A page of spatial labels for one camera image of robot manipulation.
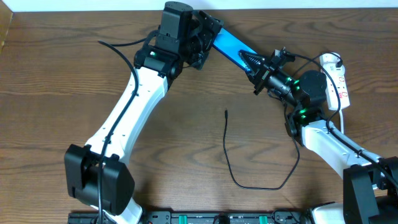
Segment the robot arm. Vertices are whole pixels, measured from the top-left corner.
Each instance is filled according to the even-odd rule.
[[[127,164],[133,145],[155,105],[180,75],[183,63],[201,70],[223,21],[180,2],[167,2],[158,30],[152,31],[134,57],[139,86],[134,99],[111,134],[106,136],[135,92],[131,74],[127,88],[105,123],[84,147],[71,145],[65,154],[68,193],[98,206],[98,177],[102,175],[102,208],[116,223],[137,223],[142,208],[132,199],[134,179]],[[149,45],[155,37],[155,45]]]
[[[258,95],[264,88],[293,108],[285,114],[289,136],[317,153],[343,179],[343,204],[330,204],[311,211],[312,223],[397,223],[398,158],[381,158],[339,132],[328,123],[322,110],[326,101],[326,77],[307,71],[294,80],[282,68],[295,60],[284,48],[270,57],[259,55],[222,30],[215,48],[242,68]],[[376,200],[373,190],[387,190],[383,200]]]
[[[140,69],[136,69],[136,73],[139,79],[139,88],[136,97],[114,130],[105,154],[105,157],[111,157],[113,154],[118,155],[119,162],[127,165],[129,164],[133,145],[150,112],[165,96],[168,90],[167,79],[158,76],[159,73],[157,71],[141,67]],[[108,134],[109,128],[111,128],[130,99],[134,91],[134,84],[134,77],[131,74],[129,83],[111,114],[94,136],[86,142],[86,145],[91,145],[91,152],[101,154],[104,136]]]

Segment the black cable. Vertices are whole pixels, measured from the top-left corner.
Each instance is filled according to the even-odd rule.
[[[91,223],[94,223],[94,224],[97,223],[97,221],[98,221],[98,216],[99,216],[99,215],[97,215],[95,218],[92,218],[90,222],[91,222]]]
[[[134,44],[139,44],[139,43],[141,43],[141,42],[144,42],[146,39],[147,39],[147,37],[145,37],[145,38],[143,38],[143,39],[141,39],[141,40],[137,40],[137,41],[131,42],[131,43],[125,43],[125,44],[109,44],[109,45],[112,46],[112,47],[125,47],[125,46],[131,46],[131,45],[134,45]]]
[[[337,110],[326,120],[326,128],[328,129],[329,132],[331,132],[331,134],[337,138],[337,140],[341,141],[341,143],[343,143],[344,145],[346,145],[347,147],[349,147],[352,151],[354,151],[355,153],[357,153],[357,155],[361,156],[362,158],[366,159],[367,161],[369,161],[377,170],[379,170],[380,172],[382,172],[384,174],[384,176],[386,177],[387,180],[389,180],[395,188],[398,189],[398,182],[392,178],[392,176],[385,171],[380,164],[378,164],[376,161],[374,161],[373,159],[371,159],[370,157],[368,157],[367,155],[363,154],[362,150],[358,150],[356,149],[354,146],[352,146],[351,144],[349,144],[348,142],[344,141],[343,139],[341,139],[339,137],[339,135],[337,135],[333,128],[330,128],[330,120],[332,119],[332,117],[334,117],[334,115],[338,114],[339,110],[341,109],[341,102],[340,102],[340,96],[338,94],[337,91],[337,87],[333,81],[333,79],[331,78],[331,76],[329,75],[329,73],[316,61],[314,61],[313,59],[310,59],[306,56],[303,55],[299,55],[299,54],[292,54],[292,53],[288,53],[291,56],[296,56],[308,61],[311,61],[312,63],[314,63],[315,65],[317,65],[320,69],[322,69],[322,71],[325,73],[325,75],[330,79],[331,84],[333,85],[333,88],[335,89],[336,92],[336,96],[337,96],[337,102],[338,102],[338,106],[337,106]]]
[[[296,160],[296,163],[294,164],[292,170],[291,170],[291,171],[289,172],[289,174],[287,175],[286,179],[283,181],[283,183],[282,183],[279,187],[275,187],[275,188],[268,188],[268,187],[246,187],[246,186],[240,185],[240,184],[238,184],[238,182],[235,180],[234,175],[232,174],[231,164],[229,163],[228,155],[227,155],[226,148],[225,148],[226,128],[227,128],[227,125],[228,125],[228,110],[225,109],[225,112],[224,112],[224,113],[225,113],[225,128],[224,128],[223,147],[224,147],[224,153],[225,153],[226,162],[227,162],[227,164],[228,164],[229,173],[231,174],[231,178],[232,178],[233,182],[234,182],[238,187],[240,187],[240,188],[242,188],[242,189],[248,189],[248,190],[279,190],[279,189],[281,189],[281,188],[286,184],[286,182],[288,181],[288,179],[290,178],[290,176],[293,174],[293,172],[294,172],[294,170],[296,169],[297,164],[299,163],[299,160],[300,160],[300,151],[299,151],[299,147],[297,146],[296,140],[295,140],[294,138],[292,138],[292,139],[293,139],[293,142],[294,142],[294,145],[295,145],[295,147],[296,147],[296,150],[297,150],[297,160]]]
[[[324,55],[324,54],[332,54],[332,55],[338,57],[338,58],[340,59],[340,61],[339,61],[338,63],[339,63],[340,65],[343,64],[343,59],[341,59],[341,57],[340,57],[339,55],[337,55],[337,54],[335,54],[335,53],[333,53],[333,52],[330,52],[330,53],[328,53],[328,52],[320,53],[319,55],[317,55],[316,57],[314,57],[312,60],[315,60],[315,59],[317,59],[318,57],[321,57],[321,56]],[[299,69],[297,69],[297,70],[293,73],[292,78],[294,78],[294,76],[297,74],[297,72],[301,71],[301,69],[303,69],[304,67],[306,67],[306,66],[307,66],[309,63],[311,63],[311,62],[312,62],[312,61],[308,61],[307,63],[303,64],[303,66],[301,66]]]
[[[218,215],[216,215],[215,217],[214,217],[214,219],[213,219],[213,224],[215,224],[216,223],[216,221],[217,221],[217,219],[219,219],[221,216],[223,216],[224,215],[224,213],[220,213],[220,214],[218,214]]]
[[[148,45],[152,38],[154,38],[158,33],[159,30],[152,30],[145,39],[144,45]]]
[[[274,88],[272,88],[272,89],[267,89],[267,94],[268,94],[268,96],[271,97],[272,99],[275,99],[275,100],[278,100],[278,101],[282,102],[282,99],[281,99],[281,98],[272,96],[272,93],[274,92],[274,90],[275,90]]]
[[[285,209],[285,208],[278,208],[278,209],[275,209],[275,210],[271,213],[271,219],[275,222],[275,224],[280,224],[280,222],[278,222],[277,220],[275,220],[275,215],[276,215],[277,212],[282,212],[282,211],[289,212],[289,213],[292,215],[292,218],[294,219],[294,221],[296,221],[295,224],[300,224],[300,221],[298,221],[298,220],[296,219],[296,217],[294,217],[293,213],[292,213],[291,211],[289,211],[288,209]]]
[[[101,150],[101,155],[99,156],[99,163],[98,163],[98,168],[99,168],[99,173],[98,173],[98,223],[102,224],[103,221],[103,208],[102,208],[102,175],[103,175],[103,162],[104,162],[104,156],[105,156],[105,152],[106,152],[106,147],[108,146],[110,140],[111,140],[111,136],[113,134],[113,131],[116,129],[116,126],[118,125],[118,123],[120,122],[120,120],[122,119],[123,115],[125,114],[125,112],[127,111],[127,109],[129,108],[131,102],[133,101],[134,97],[137,94],[137,90],[138,90],[138,76],[137,73],[134,69],[134,67],[132,66],[131,62],[126,58],[126,56],[124,56],[118,49],[114,48],[112,45],[99,40],[98,43],[105,45],[107,47],[109,47],[111,50],[113,50],[114,52],[116,52],[124,61],[125,63],[129,66],[131,73],[134,77],[134,91],[131,93],[131,97],[129,99],[129,101],[126,103],[126,105],[124,106],[122,112],[120,112],[118,118],[116,118],[115,122],[113,123],[111,129],[109,130],[108,135],[105,137],[105,142],[104,142],[104,146],[102,147]]]

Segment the white wall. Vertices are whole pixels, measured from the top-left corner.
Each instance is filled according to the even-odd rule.
[[[163,10],[166,0],[3,0],[14,12]],[[194,9],[398,7],[398,0],[179,0]]]

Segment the power outlet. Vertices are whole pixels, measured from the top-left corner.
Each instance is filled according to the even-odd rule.
[[[336,57],[333,54],[323,54],[320,58],[319,58],[321,65],[325,65],[328,63],[334,63],[336,64],[337,62],[340,61],[340,59],[338,57]]]
[[[338,95],[340,97],[341,109],[348,107],[349,98],[348,98],[346,80],[344,77],[344,74],[346,72],[344,65],[342,65],[340,68],[337,68],[335,63],[326,63],[323,65],[323,68],[329,73],[329,75],[331,76],[333,82],[337,87]],[[326,99],[328,102],[329,110],[337,110],[338,100],[337,100],[336,91],[333,88],[333,84],[329,78],[326,78],[326,82],[327,82]]]

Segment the white cable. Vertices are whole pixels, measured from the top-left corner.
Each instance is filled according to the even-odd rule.
[[[338,114],[340,115],[340,132],[344,134],[343,110],[339,110]]]

